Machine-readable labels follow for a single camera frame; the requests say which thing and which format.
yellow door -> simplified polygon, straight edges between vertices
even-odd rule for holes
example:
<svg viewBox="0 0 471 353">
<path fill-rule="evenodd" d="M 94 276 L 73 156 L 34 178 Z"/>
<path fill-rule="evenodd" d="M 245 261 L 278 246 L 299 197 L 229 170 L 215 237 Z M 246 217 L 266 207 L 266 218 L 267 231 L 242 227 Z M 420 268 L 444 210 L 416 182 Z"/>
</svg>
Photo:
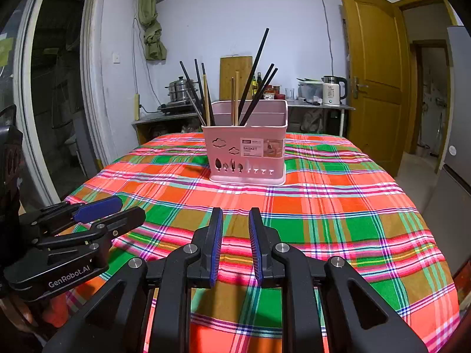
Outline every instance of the yellow door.
<svg viewBox="0 0 471 353">
<path fill-rule="evenodd" d="M 387 0 L 342 0 L 350 51 L 348 139 L 395 177 L 409 118 L 409 50 L 401 11 Z"/>
</svg>

plaid tablecloth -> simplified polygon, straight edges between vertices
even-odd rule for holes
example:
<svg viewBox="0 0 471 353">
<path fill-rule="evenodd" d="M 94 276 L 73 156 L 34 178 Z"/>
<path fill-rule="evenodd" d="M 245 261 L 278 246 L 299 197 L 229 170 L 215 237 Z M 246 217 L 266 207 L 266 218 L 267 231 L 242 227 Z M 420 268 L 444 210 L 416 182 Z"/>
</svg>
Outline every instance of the plaid tablecloth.
<svg viewBox="0 0 471 353">
<path fill-rule="evenodd" d="M 432 234 L 394 179 L 348 140 L 287 134 L 282 187 L 215 184 L 209 173 L 203 135 L 171 134 L 79 187 L 68 200 L 117 194 L 123 209 L 140 206 L 147 219 L 114 241 L 108 272 L 70 292 L 68 305 L 77 309 L 131 257 L 159 259 L 189 243 L 221 207 L 218 281 L 213 290 L 192 292 L 191 351 L 281 352 L 281 290 L 257 286 L 251 259 L 248 213 L 259 207 L 265 225 L 307 256 L 345 257 L 430 352 L 457 326 L 456 290 Z"/>
</svg>

wooden cutting board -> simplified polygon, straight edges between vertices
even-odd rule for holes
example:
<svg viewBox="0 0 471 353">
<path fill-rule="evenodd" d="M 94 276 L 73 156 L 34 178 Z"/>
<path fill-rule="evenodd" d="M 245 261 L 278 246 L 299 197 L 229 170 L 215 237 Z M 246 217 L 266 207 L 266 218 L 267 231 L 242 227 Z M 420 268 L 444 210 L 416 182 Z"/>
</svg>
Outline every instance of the wooden cutting board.
<svg viewBox="0 0 471 353">
<path fill-rule="evenodd" d="M 230 101 L 231 99 L 231 78 L 239 72 L 240 94 L 242 95 L 246 87 L 247 79 L 252 69 L 252 56 L 244 57 L 224 57 L 221 58 L 220 78 L 219 78 L 219 99 Z M 249 89 L 247 99 L 252 99 L 252 89 Z"/>
</svg>

hanging towel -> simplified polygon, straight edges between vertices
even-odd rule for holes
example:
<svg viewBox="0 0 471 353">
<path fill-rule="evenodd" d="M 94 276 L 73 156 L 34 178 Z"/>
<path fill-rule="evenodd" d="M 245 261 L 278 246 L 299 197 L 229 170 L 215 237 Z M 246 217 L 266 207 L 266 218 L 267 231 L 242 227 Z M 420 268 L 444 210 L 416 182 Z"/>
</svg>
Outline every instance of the hanging towel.
<svg viewBox="0 0 471 353">
<path fill-rule="evenodd" d="M 0 66 L 8 65 L 8 55 L 13 49 L 13 37 L 0 40 Z"/>
<path fill-rule="evenodd" d="M 162 27 L 157 22 L 155 0 L 139 0 L 139 21 L 144 27 L 145 58 L 147 60 L 165 60 L 167 49 L 160 41 Z"/>
</svg>

stainless steel pot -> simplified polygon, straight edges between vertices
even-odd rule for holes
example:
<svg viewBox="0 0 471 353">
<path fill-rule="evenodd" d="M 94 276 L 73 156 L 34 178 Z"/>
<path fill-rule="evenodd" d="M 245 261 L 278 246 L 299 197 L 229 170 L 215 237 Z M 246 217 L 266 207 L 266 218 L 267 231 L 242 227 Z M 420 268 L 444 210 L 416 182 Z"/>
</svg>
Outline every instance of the stainless steel pot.
<svg viewBox="0 0 471 353">
<path fill-rule="evenodd" d="M 169 96 L 171 102 L 179 102 L 179 101 L 186 101 L 190 97 L 195 99 L 193 93 L 191 92 L 191 88 L 189 83 L 183 77 L 178 77 L 177 81 L 170 82 L 168 86 L 165 87 L 169 89 Z"/>
</svg>

